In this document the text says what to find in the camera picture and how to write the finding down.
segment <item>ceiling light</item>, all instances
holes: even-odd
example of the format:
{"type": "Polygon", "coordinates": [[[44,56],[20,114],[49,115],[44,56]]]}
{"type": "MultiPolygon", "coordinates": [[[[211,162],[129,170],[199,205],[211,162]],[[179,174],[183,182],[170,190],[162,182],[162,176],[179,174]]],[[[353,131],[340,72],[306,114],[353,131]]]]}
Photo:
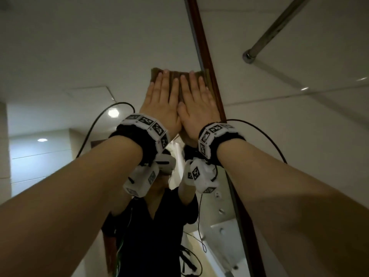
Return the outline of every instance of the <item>ceiling light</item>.
{"type": "Polygon", "coordinates": [[[119,116],[119,111],[117,109],[110,109],[108,111],[108,115],[111,117],[118,117],[119,116]]]}

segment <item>black t-shirt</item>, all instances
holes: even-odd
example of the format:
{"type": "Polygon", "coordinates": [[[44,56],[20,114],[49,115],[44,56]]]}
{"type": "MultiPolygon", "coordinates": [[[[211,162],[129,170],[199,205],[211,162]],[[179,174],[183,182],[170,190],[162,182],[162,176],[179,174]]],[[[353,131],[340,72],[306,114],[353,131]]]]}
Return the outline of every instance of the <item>black t-shirt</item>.
{"type": "Polygon", "coordinates": [[[195,223],[198,213],[196,195],[185,206],[176,188],[165,189],[153,220],[143,198],[133,198],[118,216],[109,214],[102,231],[117,239],[118,276],[180,276],[183,227],[195,223]]]}

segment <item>person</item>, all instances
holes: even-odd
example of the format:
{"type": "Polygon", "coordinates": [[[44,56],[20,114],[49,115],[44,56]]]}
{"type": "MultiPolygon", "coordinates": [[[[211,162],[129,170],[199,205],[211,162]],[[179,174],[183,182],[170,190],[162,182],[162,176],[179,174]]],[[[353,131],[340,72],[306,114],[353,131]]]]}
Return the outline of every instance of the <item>person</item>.
{"type": "MultiPolygon", "coordinates": [[[[218,122],[204,80],[181,76],[169,94],[169,72],[151,83],[140,113],[173,139],[182,127],[196,141],[218,122]]],[[[0,206],[0,276],[69,277],[111,210],[122,179],[144,152],[114,136],[0,206]]],[[[329,185],[242,139],[219,144],[216,157],[254,224],[290,277],[368,276],[369,210],[329,185]]]]}
{"type": "Polygon", "coordinates": [[[118,260],[115,276],[180,276],[180,245],[183,227],[196,222],[199,205],[195,186],[183,181],[169,189],[168,172],[160,171],[143,198],[126,206],[122,190],[104,222],[102,231],[116,238],[118,260]]]}

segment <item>dark wooden frame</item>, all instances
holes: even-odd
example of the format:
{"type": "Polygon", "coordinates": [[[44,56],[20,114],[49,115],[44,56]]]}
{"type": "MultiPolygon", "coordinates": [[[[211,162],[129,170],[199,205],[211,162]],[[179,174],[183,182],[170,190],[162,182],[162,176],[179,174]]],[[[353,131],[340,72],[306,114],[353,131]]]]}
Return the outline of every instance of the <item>dark wooden frame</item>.
{"type": "MultiPolygon", "coordinates": [[[[220,117],[222,121],[227,118],[225,116],[222,99],[218,88],[213,63],[210,57],[209,47],[206,41],[205,31],[202,25],[199,7],[196,0],[184,0],[186,3],[187,13],[192,29],[192,35],[195,41],[197,55],[200,66],[205,74],[210,78],[211,87],[213,89],[214,98],[217,103],[220,117]]],[[[250,215],[247,213],[244,205],[235,190],[231,179],[227,175],[229,189],[231,190],[233,206],[236,212],[238,227],[240,229],[242,243],[245,250],[245,256],[249,267],[251,277],[266,277],[263,261],[260,254],[258,241],[256,239],[255,229],[253,227],[250,215]]]]}

